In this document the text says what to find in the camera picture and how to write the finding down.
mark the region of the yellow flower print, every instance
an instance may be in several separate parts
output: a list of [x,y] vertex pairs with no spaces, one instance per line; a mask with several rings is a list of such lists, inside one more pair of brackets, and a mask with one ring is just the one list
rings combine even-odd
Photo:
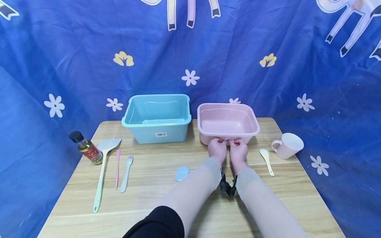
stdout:
[[126,66],[133,66],[134,65],[134,60],[131,55],[127,55],[124,51],[121,51],[115,54],[114,62],[124,66],[124,61],[126,61]]
[[275,64],[275,61],[277,60],[277,57],[274,56],[273,53],[269,54],[268,56],[265,56],[263,58],[263,60],[261,60],[259,62],[259,64],[262,66],[262,67],[270,67],[270,66],[273,66]]

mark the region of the person's left hand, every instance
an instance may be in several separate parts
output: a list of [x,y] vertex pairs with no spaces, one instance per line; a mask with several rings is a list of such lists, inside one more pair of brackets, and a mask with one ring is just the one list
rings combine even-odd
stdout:
[[208,145],[209,156],[222,165],[226,159],[226,142],[221,138],[214,138]]

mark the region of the mug handle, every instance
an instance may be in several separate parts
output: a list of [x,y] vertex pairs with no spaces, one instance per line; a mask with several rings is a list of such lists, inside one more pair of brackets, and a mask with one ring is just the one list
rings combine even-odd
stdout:
[[271,148],[273,149],[273,151],[275,151],[275,153],[277,152],[277,149],[274,148],[274,145],[275,144],[279,144],[279,145],[282,145],[282,141],[279,141],[279,140],[275,140],[271,143]]

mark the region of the glass bottle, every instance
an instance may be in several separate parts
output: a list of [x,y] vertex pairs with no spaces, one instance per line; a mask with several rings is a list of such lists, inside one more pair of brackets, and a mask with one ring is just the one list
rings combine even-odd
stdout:
[[100,152],[90,140],[86,140],[81,132],[73,131],[70,133],[69,138],[78,144],[77,148],[79,151],[81,151],[89,160],[91,160],[93,164],[102,164],[102,152]]

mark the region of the mint green spatula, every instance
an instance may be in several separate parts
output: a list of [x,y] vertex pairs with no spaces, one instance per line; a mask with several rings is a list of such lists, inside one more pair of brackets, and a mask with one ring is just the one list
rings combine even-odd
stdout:
[[94,198],[94,207],[93,207],[94,213],[98,212],[99,206],[101,205],[104,169],[107,164],[107,154],[110,152],[110,150],[117,147],[121,141],[122,141],[121,138],[104,140],[104,141],[101,141],[98,145],[98,150],[102,151],[103,153],[103,161],[102,161],[101,174],[99,175],[98,186],[96,188],[96,193]]

